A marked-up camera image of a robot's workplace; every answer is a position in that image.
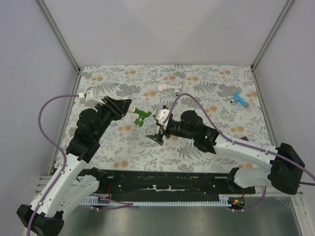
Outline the white PVC elbow fitting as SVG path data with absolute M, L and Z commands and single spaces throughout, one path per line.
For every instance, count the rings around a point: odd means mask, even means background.
M 134 105 L 130 105 L 129 109 L 128 109 L 128 112 L 132 114 L 132 113 L 135 112 L 135 110 L 136 110 L 136 107 Z

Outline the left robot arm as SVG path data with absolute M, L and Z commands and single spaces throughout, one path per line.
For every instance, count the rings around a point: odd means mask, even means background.
M 63 163 L 57 168 L 44 189 L 28 205 L 20 205 L 17 215 L 27 229 L 27 235 L 57 236 L 66 218 L 92 193 L 103 193 L 108 189 L 104 172 L 92 168 L 79 184 L 72 188 L 76 177 L 85 169 L 100 147 L 100 139 L 111 122 L 122 119 L 129 111 L 131 99 L 95 97 L 79 93 L 92 105 L 83 110 L 77 121 L 75 134 L 66 150 L 57 147 Z

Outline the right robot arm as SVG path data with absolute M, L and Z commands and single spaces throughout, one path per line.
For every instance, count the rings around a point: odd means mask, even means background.
M 194 110 L 184 111 L 176 121 L 164 106 L 154 117 L 159 131 L 147 137 L 159 145 L 163 145 L 164 138 L 176 136 L 193 140 L 201 152 L 236 157 L 256 165 L 251 169 L 233 168 L 225 181 L 228 192 L 235 194 L 242 188 L 272 186 L 285 194 L 297 193 L 305 164 L 291 145 L 264 146 L 220 134 L 206 126 Z

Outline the white faucet with elbow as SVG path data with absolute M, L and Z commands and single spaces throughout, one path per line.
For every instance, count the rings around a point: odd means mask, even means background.
M 179 84 L 179 85 L 162 84 L 162 85 L 158 85 L 157 92 L 173 90 L 174 95 L 178 96 L 182 88 L 183 88 L 183 84 Z

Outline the green faucet chrome knob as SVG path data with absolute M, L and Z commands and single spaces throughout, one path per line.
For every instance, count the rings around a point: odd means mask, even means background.
M 134 113 L 138 114 L 138 118 L 135 120 L 134 123 L 136 124 L 136 126 L 139 126 L 139 127 L 142 127 L 144 124 L 144 120 L 152 114 L 152 112 L 150 111 L 144 112 L 138 108 L 135 108 Z

